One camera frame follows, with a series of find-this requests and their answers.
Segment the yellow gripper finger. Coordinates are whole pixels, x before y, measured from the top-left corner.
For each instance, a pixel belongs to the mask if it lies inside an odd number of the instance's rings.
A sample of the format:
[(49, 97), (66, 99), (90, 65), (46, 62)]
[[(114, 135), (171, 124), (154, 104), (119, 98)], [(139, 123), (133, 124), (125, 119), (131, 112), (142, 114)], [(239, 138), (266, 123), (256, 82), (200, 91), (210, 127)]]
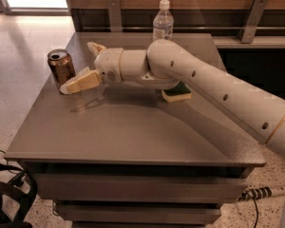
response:
[(67, 80), (60, 86), (60, 92), (69, 95), (97, 87), (103, 81), (97, 69), (91, 70), (88, 66), (82, 69), (75, 77)]
[(94, 42), (88, 42), (87, 47), (89, 51), (97, 57), (100, 53), (102, 53), (104, 50), (106, 50), (106, 47), (103, 45), (96, 44)]

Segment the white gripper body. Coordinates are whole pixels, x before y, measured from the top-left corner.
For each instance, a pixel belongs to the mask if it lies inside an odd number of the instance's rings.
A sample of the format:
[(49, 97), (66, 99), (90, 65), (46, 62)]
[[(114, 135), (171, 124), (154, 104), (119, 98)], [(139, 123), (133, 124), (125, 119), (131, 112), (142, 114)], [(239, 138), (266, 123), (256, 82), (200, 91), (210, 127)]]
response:
[(120, 72), (123, 52), (122, 48), (108, 48), (103, 50), (95, 59), (94, 66), (100, 72), (105, 83), (115, 84), (123, 81)]

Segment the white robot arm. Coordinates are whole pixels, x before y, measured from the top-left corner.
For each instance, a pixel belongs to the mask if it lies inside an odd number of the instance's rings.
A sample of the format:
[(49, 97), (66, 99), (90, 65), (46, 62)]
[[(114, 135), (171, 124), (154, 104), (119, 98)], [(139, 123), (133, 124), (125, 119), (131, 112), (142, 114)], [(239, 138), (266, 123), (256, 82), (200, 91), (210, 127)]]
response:
[(100, 83), (135, 82), (156, 89), (184, 83), (259, 143), (285, 158), (285, 100), (211, 66), (178, 44), (156, 40), (147, 49), (107, 48), (89, 42), (93, 70), (82, 69), (59, 90), (74, 94)]

